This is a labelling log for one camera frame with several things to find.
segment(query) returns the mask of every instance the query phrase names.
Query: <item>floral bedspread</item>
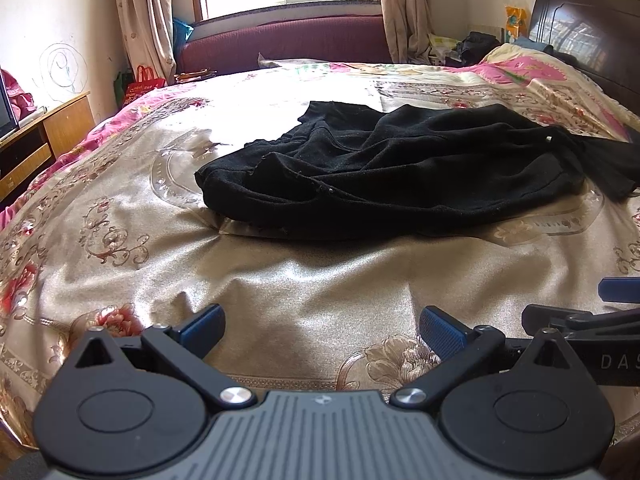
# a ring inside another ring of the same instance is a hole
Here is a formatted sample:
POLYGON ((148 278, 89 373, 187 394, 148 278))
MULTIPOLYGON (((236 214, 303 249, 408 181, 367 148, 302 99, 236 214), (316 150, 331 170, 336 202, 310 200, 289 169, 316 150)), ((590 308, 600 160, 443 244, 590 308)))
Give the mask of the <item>floral bedspread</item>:
MULTIPOLYGON (((154 91, 96 128, 6 212, 0 233, 0 421, 34 444, 31 413, 87 327, 115 336, 221 304, 206 361, 256 389, 377 388, 436 365, 416 320, 436 304, 464 323, 523 335, 542 303, 592 312, 604 276, 640 272, 640 197, 580 194, 446 238, 314 244, 255 236, 208 211, 200 166, 276 139, 310 100, 431 108, 502 103, 541 124, 626 141, 640 120, 585 76, 505 45, 468 69, 323 63, 154 91)), ((607 390, 621 431, 632 388, 607 390)))

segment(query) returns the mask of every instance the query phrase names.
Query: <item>scribble on wall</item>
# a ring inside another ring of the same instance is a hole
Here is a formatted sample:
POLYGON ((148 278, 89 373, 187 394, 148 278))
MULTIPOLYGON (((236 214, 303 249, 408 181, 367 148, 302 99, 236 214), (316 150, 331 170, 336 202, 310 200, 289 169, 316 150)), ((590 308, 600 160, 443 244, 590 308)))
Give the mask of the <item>scribble on wall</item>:
POLYGON ((49 97, 63 103, 84 91, 88 78, 86 61, 71 45, 54 43, 40 55, 40 76, 49 97))

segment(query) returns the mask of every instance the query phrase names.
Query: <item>television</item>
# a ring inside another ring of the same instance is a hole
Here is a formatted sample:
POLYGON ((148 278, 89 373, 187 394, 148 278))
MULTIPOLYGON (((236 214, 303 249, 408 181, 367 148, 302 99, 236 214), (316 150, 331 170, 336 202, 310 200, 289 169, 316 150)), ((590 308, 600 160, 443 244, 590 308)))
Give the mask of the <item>television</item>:
POLYGON ((4 78, 0 75, 0 94, 2 94, 2 104, 0 104, 0 139, 15 131, 18 121, 15 120, 14 110, 11 108, 9 96, 4 86, 4 78))

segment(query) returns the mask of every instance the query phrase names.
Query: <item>nightstand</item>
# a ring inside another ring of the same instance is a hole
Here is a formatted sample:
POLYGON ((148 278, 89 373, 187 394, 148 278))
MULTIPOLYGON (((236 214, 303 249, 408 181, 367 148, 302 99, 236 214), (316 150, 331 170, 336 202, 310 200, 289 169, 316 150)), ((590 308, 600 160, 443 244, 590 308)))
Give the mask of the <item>nightstand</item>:
POLYGON ((77 95, 0 139, 0 208, 11 205, 37 174, 94 128, 88 95, 77 95))

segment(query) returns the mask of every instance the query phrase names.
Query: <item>curtain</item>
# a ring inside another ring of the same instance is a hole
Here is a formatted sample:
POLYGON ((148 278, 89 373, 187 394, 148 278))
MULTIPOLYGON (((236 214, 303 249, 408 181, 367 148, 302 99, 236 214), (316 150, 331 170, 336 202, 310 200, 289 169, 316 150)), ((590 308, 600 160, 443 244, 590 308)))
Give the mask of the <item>curtain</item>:
POLYGON ((428 63, 431 17, 427 0, 381 0, 386 43, 394 63, 428 63))
POLYGON ((154 69, 170 84, 175 73, 171 0, 116 0, 124 45, 134 72, 154 69))

